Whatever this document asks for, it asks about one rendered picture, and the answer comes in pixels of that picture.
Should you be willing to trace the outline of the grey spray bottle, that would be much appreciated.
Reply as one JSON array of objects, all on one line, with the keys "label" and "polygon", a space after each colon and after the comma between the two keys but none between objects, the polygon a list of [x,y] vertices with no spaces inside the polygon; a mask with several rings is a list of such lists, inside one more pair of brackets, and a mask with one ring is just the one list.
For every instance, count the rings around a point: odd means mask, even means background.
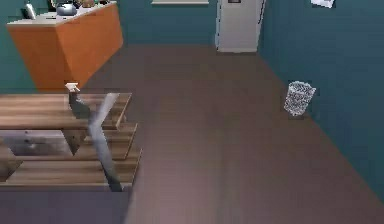
[{"label": "grey spray bottle", "polygon": [[77,87],[77,83],[68,82],[65,84],[65,87],[68,89],[69,106],[73,115],[77,119],[88,119],[91,111],[79,97],[78,93],[80,92],[80,89]]}]

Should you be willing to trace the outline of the white wall paper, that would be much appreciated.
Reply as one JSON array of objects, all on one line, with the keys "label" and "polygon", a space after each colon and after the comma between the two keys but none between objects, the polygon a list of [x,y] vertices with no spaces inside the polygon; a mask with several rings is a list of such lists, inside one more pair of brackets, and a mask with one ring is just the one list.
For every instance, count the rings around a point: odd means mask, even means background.
[{"label": "white wall paper", "polygon": [[335,0],[310,0],[312,5],[332,8],[334,6]]}]

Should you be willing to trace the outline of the brown wooden table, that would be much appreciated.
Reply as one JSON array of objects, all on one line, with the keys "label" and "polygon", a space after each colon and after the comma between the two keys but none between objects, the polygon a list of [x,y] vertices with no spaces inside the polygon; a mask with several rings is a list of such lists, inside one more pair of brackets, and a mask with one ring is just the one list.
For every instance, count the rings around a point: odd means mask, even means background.
[{"label": "brown wooden table", "polygon": [[[79,95],[91,113],[105,96]],[[131,97],[119,93],[102,124],[122,191],[133,185],[142,154],[134,146],[138,125],[126,121]],[[73,115],[67,94],[0,96],[0,186],[110,189],[88,132],[89,118]]]}]

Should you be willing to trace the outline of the white mesh waste bin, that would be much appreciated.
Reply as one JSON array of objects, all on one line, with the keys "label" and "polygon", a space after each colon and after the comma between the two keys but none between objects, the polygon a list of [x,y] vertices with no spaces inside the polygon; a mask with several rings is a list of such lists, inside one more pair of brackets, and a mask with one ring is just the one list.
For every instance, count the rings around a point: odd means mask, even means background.
[{"label": "white mesh waste bin", "polygon": [[293,81],[288,85],[284,109],[292,116],[301,116],[306,111],[316,88],[309,83]]}]

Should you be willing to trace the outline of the orange kitchen counter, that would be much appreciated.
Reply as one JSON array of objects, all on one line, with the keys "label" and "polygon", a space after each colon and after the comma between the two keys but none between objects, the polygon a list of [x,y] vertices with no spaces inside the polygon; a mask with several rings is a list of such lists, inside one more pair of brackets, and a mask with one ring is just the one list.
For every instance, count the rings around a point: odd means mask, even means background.
[{"label": "orange kitchen counter", "polygon": [[118,3],[79,8],[74,16],[47,12],[5,24],[26,73],[0,66],[4,93],[62,92],[87,81],[122,47]]}]

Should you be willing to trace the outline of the silver kettle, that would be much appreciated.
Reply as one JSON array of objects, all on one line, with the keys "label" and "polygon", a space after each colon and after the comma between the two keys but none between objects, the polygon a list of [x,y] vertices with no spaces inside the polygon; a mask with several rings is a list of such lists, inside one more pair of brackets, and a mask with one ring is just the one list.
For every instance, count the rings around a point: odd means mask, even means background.
[{"label": "silver kettle", "polygon": [[56,12],[59,16],[74,16],[77,14],[77,9],[72,3],[58,3]]}]

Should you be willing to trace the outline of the silver metal cup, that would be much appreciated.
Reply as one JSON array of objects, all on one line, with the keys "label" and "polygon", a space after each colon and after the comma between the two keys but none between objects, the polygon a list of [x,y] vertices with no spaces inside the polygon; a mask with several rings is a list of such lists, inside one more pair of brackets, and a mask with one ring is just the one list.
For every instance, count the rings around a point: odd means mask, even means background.
[{"label": "silver metal cup", "polygon": [[25,10],[29,19],[31,19],[31,20],[36,19],[36,12],[35,12],[34,7],[31,3],[25,3],[24,4],[24,10]]}]

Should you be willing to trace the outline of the white room door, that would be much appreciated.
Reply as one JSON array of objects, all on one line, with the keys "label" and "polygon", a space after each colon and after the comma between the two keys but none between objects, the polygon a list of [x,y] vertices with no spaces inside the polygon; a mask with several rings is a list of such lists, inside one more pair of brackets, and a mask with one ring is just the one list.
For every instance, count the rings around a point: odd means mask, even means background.
[{"label": "white room door", "polygon": [[261,0],[218,0],[215,46],[218,52],[250,53],[258,49]]}]

